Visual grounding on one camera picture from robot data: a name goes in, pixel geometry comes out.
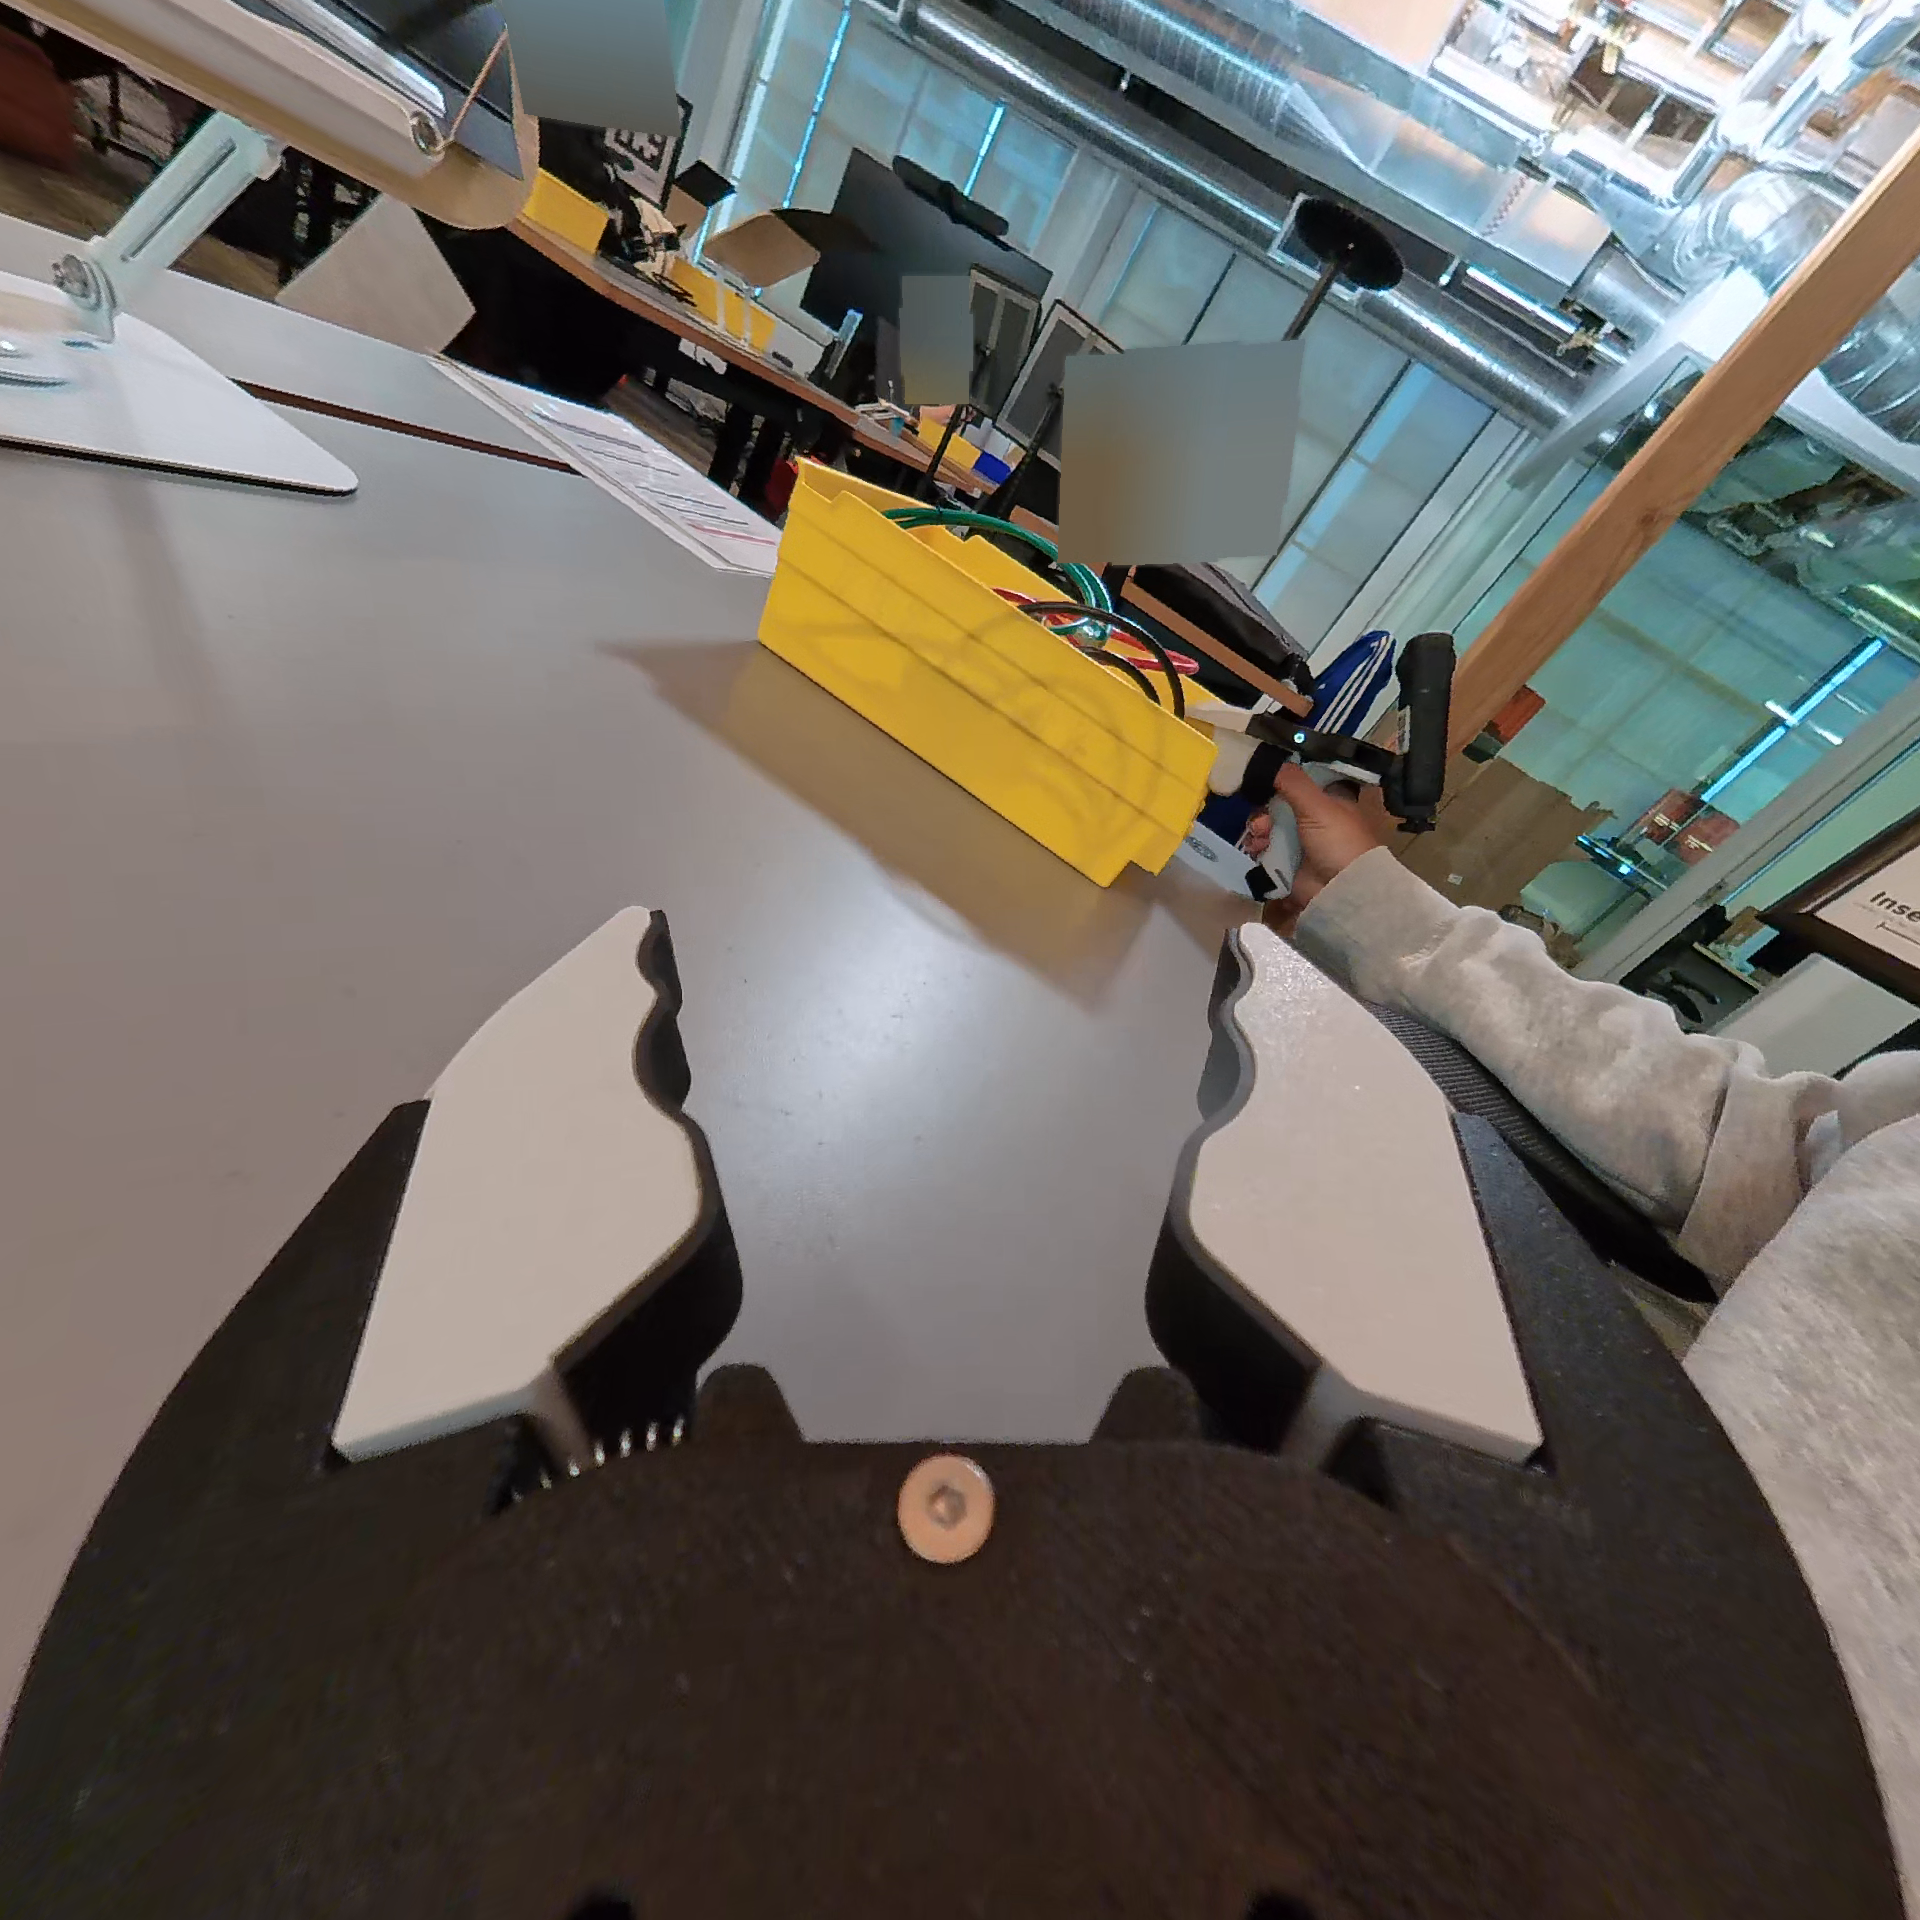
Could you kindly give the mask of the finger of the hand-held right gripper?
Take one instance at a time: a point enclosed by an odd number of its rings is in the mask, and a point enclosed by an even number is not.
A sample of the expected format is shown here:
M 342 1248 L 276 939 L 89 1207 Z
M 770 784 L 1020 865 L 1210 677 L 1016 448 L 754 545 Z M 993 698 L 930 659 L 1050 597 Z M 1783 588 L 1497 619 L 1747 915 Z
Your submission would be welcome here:
M 1214 742 L 1209 794 L 1227 798 L 1243 789 L 1247 765 L 1263 747 L 1282 747 L 1293 735 L 1293 712 L 1270 699 L 1247 708 L 1204 699 L 1202 729 Z

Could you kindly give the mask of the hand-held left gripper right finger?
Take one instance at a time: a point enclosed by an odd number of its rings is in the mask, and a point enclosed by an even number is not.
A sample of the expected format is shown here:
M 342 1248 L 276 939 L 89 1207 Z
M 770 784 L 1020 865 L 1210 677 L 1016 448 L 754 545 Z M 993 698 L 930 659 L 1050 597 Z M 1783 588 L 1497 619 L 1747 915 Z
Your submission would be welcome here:
M 1144 1319 L 1234 1447 L 1326 1465 L 1363 1424 L 1522 1465 L 1542 1424 L 1453 1112 L 1263 924 L 1219 942 L 1197 1132 Z

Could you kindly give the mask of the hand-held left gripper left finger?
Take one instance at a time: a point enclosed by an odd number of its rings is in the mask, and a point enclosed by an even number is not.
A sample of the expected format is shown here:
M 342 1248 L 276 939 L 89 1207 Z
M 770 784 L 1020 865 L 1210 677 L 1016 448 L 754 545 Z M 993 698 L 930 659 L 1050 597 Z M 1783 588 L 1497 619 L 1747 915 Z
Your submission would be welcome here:
M 742 1277 L 669 921 L 629 905 L 436 1075 L 330 1448 L 526 1424 L 557 1469 L 673 1447 Z

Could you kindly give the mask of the yellow plastic bin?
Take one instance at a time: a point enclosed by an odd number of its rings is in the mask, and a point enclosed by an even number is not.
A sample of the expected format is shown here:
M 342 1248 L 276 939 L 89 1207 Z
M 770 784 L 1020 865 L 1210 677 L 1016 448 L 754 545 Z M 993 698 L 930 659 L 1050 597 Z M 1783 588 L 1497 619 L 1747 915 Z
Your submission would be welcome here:
M 1059 629 L 986 537 L 802 459 L 759 645 L 1097 887 L 1157 875 L 1204 798 L 1214 742 Z

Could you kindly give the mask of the person's right forearm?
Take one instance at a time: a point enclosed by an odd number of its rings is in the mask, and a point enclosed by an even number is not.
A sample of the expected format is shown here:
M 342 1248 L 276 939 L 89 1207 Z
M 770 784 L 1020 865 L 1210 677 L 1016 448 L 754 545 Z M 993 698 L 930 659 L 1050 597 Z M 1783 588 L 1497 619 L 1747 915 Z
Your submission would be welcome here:
M 1839 1154 L 1833 1077 L 1770 1075 L 1752 1044 L 1563 971 L 1540 938 L 1443 901 L 1387 852 L 1323 887 L 1293 942 L 1466 1048 L 1717 1295 Z

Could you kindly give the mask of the grey desk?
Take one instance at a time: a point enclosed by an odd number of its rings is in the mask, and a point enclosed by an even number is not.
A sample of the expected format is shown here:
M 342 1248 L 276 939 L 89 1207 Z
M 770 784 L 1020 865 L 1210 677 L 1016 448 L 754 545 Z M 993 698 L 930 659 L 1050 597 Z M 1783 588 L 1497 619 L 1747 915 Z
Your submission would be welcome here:
M 157 1405 L 376 1122 L 666 911 L 746 1298 L 810 1437 L 1077 1441 L 1232 902 L 1086 882 L 757 645 L 710 568 L 427 361 L 142 315 L 344 499 L 2 457 L 2 1708 Z

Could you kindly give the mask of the long wooden desk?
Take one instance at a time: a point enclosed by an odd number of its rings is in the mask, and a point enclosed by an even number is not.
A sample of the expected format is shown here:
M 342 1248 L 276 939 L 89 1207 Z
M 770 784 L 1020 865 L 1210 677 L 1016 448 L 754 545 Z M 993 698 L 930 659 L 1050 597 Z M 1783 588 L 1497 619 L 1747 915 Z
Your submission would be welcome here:
M 829 397 L 800 371 L 759 355 L 752 342 L 704 319 L 673 279 L 629 275 L 613 259 L 573 247 L 567 237 L 517 215 L 506 229 L 526 254 L 543 258 L 597 301 L 636 327 L 673 339 L 666 379 L 713 392 L 727 405 L 727 425 L 716 441 L 710 478 L 722 489 L 742 489 L 763 505 L 769 475 L 782 454 L 809 454 L 826 465 L 854 457 L 856 475 L 893 492 L 912 492 L 930 464 L 933 487 L 960 497 L 969 512 L 986 512 L 987 481 L 974 471 L 974 448 L 947 442 L 936 454 L 917 428 L 889 428 L 882 419 Z M 1116 591 L 1120 612 L 1139 619 L 1170 651 L 1214 659 L 1234 682 L 1276 699 L 1306 719 L 1313 705 L 1313 675 L 1267 612 L 1239 584 L 1204 568 L 1130 568 Z

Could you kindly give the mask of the pale desk end panel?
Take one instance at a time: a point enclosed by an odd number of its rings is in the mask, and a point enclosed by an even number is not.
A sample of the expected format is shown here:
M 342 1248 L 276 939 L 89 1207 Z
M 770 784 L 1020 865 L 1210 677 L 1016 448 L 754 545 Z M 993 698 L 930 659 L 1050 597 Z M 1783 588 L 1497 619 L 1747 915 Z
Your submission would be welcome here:
M 442 355 L 477 318 L 419 215 L 393 198 L 360 212 L 274 304 L 417 355 Z

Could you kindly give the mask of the person's right hand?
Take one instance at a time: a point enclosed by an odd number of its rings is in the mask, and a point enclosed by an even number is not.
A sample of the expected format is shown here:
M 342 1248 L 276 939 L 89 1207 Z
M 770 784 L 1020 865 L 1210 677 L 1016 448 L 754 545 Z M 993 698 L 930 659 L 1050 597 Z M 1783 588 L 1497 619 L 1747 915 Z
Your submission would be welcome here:
M 1300 764 L 1279 765 L 1270 802 L 1243 832 L 1243 852 L 1267 855 L 1282 817 L 1290 821 L 1300 855 L 1287 892 L 1263 909 L 1263 921 L 1276 931 L 1293 927 L 1350 862 L 1384 845 L 1393 828 L 1374 785 L 1350 779 L 1319 785 Z

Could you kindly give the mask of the blue white striped object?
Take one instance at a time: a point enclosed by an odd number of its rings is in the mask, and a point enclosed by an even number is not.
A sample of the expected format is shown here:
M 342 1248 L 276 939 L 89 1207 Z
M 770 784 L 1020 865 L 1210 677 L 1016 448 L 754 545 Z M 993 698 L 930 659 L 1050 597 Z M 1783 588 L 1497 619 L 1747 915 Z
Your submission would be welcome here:
M 1300 764 L 1319 785 L 1333 779 L 1387 784 L 1392 769 L 1402 761 L 1402 704 L 1384 708 L 1383 739 L 1367 735 L 1372 712 L 1387 691 L 1396 691 L 1396 644 L 1384 629 L 1372 629 L 1313 677 L 1307 715 L 1293 715 L 1293 735 L 1282 747 L 1263 747 L 1253 755 L 1237 794 L 1210 798 L 1204 791 L 1183 841 L 1183 857 L 1237 901 L 1266 902 L 1279 894 L 1290 882 L 1300 855 L 1290 824 L 1276 828 L 1267 855 L 1243 852 L 1247 821 L 1274 799 L 1274 769 Z

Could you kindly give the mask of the stack of cardboard cartons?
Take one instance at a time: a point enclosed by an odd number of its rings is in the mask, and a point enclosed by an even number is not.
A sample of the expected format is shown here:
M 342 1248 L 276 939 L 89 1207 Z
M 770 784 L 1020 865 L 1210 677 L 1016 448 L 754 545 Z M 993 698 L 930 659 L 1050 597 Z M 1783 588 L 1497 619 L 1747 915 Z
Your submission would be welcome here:
M 1456 761 L 1434 828 L 1406 837 L 1396 861 L 1444 901 L 1497 911 L 1552 862 L 1579 857 L 1579 837 L 1609 817 L 1504 758 Z

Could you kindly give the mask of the black round lamp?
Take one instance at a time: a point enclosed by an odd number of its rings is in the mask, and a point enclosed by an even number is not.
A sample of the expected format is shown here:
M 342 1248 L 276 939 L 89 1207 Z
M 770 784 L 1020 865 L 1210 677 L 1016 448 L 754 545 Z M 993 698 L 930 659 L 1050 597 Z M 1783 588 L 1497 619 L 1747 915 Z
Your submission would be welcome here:
M 1406 275 L 1396 247 L 1364 215 L 1344 202 L 1329 198 L 1296 199 L 1290 234 L 1316 262 L 1316 275 L 1307 297 L 1282 331 L 1286 342 L 1306 334 L 1310 318 L 1339 284 L 1349 284 L 1356 291 L 1392 291 Z

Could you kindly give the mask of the framed white sign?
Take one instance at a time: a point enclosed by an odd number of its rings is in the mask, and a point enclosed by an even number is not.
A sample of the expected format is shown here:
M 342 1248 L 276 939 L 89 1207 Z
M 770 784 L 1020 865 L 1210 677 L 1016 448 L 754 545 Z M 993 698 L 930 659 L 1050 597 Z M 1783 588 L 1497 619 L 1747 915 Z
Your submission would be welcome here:
M 1760 921 L 1917 1007 L 1917 814 L 1773 901 Z

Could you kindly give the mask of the person's grey hoodie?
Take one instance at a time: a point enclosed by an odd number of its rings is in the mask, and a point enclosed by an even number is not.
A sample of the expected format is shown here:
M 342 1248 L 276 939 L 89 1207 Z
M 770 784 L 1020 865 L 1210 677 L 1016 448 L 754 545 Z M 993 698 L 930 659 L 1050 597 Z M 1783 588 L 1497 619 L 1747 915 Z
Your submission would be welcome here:
M 1726 1069 L 1684 1252 L 1727 1279 L 1689 1374 L 1839 1654 L 1917 1915 L 1917 1054 Z

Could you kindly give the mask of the black monitor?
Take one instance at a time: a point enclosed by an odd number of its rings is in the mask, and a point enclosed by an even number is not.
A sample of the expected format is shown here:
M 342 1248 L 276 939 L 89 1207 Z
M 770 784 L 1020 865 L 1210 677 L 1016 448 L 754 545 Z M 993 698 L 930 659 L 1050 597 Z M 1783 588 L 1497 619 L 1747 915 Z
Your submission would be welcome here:
M 864 237 L 864 249 L 829 249 L 802 288 L 802 315 L 842 331 L 850 345 L 820 385 L 844 402 L 876 397 L 880 327 L 900 319 L 903 277 L 962 277 L 982 268 L 1043 304 L 1050 271 L 1012 244 L 1007 218 L 907 158 L 880 161 L 854 149 L 829 215 Z

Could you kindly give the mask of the white paper sheet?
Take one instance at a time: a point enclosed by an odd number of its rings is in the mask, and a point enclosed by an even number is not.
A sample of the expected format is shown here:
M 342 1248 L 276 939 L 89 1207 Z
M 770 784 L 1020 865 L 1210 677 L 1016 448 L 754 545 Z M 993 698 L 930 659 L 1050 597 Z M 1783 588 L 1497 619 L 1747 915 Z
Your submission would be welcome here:
M 622 415 L 549 397 L 442 355 L 430 367 L 713 571 L 754 579 L 776 571 L 780 529 Z

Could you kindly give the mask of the cardboard box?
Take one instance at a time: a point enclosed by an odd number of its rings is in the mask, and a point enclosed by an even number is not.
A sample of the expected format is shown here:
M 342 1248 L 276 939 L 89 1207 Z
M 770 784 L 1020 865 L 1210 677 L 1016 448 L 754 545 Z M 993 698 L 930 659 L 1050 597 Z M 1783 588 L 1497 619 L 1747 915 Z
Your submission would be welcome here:
M 844 239 L 834 215 L 780 205 L 720 229 L 703 244 L 703 259 L 716 277 L 763 291 L 809 275 L 822 254 L 849 247 L 854 252 L 864 247 L 860 229 L 850 229 L 850 239 Z

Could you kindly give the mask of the small yellow bin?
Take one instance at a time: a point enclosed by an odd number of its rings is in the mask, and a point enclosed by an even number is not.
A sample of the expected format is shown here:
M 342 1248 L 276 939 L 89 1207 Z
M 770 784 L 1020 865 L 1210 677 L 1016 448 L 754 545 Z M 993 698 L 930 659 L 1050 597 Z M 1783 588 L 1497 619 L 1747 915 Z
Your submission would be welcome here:
M 609 222 L 606 205 L 544 168 L 537 168 L 530 195 L 517 215 L 517 227 L 540 229 L 586 254 L 600 252 Z

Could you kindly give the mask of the white screen stand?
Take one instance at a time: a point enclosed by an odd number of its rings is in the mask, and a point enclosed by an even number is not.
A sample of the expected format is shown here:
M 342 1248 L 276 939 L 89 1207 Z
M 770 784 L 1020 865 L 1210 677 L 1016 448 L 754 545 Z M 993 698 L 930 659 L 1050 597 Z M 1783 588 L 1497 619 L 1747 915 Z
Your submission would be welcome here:
M 272 492 L 356 492 L 344 464 L 130 318 L 130 297 L 280 155 L 280 141 L 212 114 L 107 231 L 60 254 L 47 277 L 2 275 L 6 445 Z

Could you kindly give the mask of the wooden post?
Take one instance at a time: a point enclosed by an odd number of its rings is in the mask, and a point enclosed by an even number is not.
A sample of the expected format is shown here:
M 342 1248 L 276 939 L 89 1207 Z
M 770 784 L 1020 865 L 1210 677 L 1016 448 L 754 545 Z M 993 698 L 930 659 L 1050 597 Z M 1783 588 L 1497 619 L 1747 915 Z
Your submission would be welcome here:
M 1719 468 L 1917 258 L 1917 137 L 1842 212 L 1754 322 L 1513 588 L 1459 659 L 1447 755 L 1597 612 Z

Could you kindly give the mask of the silver ventilation duct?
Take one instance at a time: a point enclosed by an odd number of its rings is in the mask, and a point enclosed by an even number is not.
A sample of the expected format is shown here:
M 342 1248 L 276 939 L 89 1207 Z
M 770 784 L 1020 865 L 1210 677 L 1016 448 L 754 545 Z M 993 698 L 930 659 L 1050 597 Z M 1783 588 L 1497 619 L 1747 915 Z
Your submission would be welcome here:
M 1914 4 L 880 4 L 1267 265 L 1384 229 L 1349 311 L 1533 435 L 1726 271 L 1773 291 L 1917 137 Z

